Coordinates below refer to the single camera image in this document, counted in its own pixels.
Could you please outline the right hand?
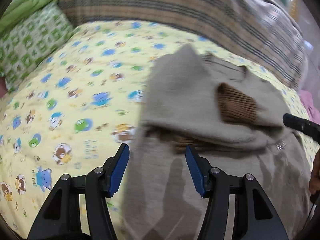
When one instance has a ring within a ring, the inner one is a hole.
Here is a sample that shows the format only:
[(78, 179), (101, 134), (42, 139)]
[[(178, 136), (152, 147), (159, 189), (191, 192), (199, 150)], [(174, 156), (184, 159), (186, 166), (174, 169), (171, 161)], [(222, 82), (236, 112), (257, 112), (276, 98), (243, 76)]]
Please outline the right hand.
[(311, 178), (309, 181), (309, 191), (311, 194), (315, 194), (320, 190), (320, 150), (315, 155), (313, 161), (313, 167), (311, 171)]

